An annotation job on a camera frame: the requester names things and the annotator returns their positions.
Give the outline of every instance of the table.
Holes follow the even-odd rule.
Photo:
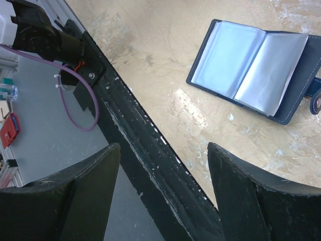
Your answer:
[[[216,204],[207,144],[321,187],[321,117],[304,98],[281,126],[185,83],[212,19],[321,35],[321,3],[296,0],[67,0],[166,140]]]

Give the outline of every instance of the wire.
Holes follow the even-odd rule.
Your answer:
[[[25,57],[25,58],[32,59],[32,60],[35,60],[35,61],[38,61],[38,62],[41,62],[41,63],[44,63],[44,64],[49,64],[49,65],[54,66],[54,67],[56,67],[56,68],[59,68],[59,69],[60,69],[60,72],[59,72],[59,73],[61,73],[61,71],[64,70],[64,71],[72,74],[73,76],[75,76],[77,79],[79,79],[79,81],[80,81],[80,82],[86,87],[86,89],[88,90],[88,92],[89,92],[89,94],[90,94],[90,96],[91,96],[91,98],[92,98],[92,100],[93,100],[93,102],[94,102],[94,106],[95,106],[95,120],[94,120],[93,124],[92,124],[90,127],[88,127],[88,128],[83,128],[83,127],[77,125],[77,124],[74,122],[74,120],[71,118],[71,116],[70,116],[70,114],[69,114],[69,111],[68,111],[68,109],[67,109],[67,106],[66,106],[64,97],[63,97],[63,95],[62,95],[62,90],[61,90],[61,87],[60,87],[60,86],[61,86],[60,78],[57,77],[58,85],[60,85],[60,86],[58,86],[58,87],[59,87],[60,97],[61,97],[61,100],[62,100],[64,109],[65,109],[65,112],[66,112],[66,114],[67,114],[67,117],[68,117],[68,119],[71,121],[71,123],[72,123],[75,127],[77,127],[78,129],[80,129],[80,130],[82,130],[82,131],[85,131],[85,132],[88,132],[88,131],[91,131],[92,129],[94,129],[94,127],[97,125],[98,119],[99,119],[98,101],[97,101],[97,98],[96,98],[96,96],[95,96],[94,91],[92,90],[92,88],[90,87],[90,85],[87,83],[87,81],[86,81],[83,77],[81,77],[78,73],[76,73],[75,71],[69,69],[69,68],[66,67],[66,66],[62,66],[62,65],[60,65],[60,64],[57,64],[57,63],[54,63],[54,62],[50,62],[50,61],[48,61],[48,60],[45,60],[45,59],[42,59],[42,58],[39,58],[39,57],[30,55],[30,54],[26,54],[26,53],[21,52],[21,51],[18,51],[18,50],[14,50],[14,49],[12,49],[11,47],[8,47],[8,46],[3,45],[3,44],[0,44],[0,47],[3,47],[4,49],[7,49],[7,50],[9,50],[9,51],[11,51],[11,52],[13,52],[13,53],[15,53],[15,54],[18,54],[18,55],[21,55],[21,56]]]
[[[75,68],[75,72],[78,72],[78,70],[80,69],[80,67],[85,65],[85,61],[81,62],[79,61],[79,64],[77,65],[77,67]]]

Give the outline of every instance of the dark blue card holder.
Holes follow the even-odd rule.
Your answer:
[[[196,59],[192,65],[191,71],[188,74],[186,82],[192,86],[200,88],[208,93],[223,98],[236,105],[250,109],[259,115],[262,113],[245,106],[233,99],[218,94],[212,90],[206,89],[202,86],[192,83],[192,78],[195,73],[196,67],[199,64],[200,58],[203,54],[206,43],[216,23],[221,20],[212,20],[211,25],[207,31],[205,39],[200,47]],[[288,33],[283,31],[267,31],[267,33]],[[281,105],[274,116],[263,115],[275,122],[286,125],[290,122],[297,107],[305,95],[311,97],[310,111],[312,114],[318,114],[321,110],[321,79],[316,78],[318,70],[321,67],[321,36],[309,35],[308,41],[300,60],[295,68],[291,81],[286,89],[285,95]]]

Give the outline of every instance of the screw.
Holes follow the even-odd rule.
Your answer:
[[[95,78],[95,74],[94,73],[90,73],[89,74],[89,78],[94,79]]]

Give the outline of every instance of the wallet strap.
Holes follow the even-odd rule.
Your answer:
[[[311,97],[310,111],[318,114],[321,110],[321,79],[314,78],[305,95]]]

